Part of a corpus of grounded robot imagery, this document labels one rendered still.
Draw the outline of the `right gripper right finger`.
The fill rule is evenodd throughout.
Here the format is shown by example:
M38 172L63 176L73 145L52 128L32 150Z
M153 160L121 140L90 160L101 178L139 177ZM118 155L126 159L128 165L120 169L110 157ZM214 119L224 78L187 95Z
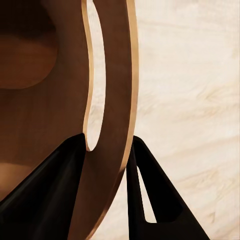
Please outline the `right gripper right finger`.
M137 167L157 223L145 219ZM146 143L136 135L126 181L129 240L210 240Z

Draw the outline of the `trash can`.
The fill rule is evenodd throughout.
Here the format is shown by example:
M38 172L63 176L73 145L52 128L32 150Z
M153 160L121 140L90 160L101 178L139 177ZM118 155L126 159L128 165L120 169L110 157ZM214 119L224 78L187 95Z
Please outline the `trash can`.
M87 126L94 55L87 0L0 0L0 202L68 138L86 153L67 240L90 240L122 182L139 96L135 0L92 0L105 56L105 104L94 150Z

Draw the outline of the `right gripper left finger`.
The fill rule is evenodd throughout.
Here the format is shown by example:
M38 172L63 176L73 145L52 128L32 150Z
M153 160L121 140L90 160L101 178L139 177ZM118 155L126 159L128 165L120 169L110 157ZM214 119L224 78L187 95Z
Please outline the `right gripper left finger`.
M0 202L0 240L67 240L85 154L68 138Z

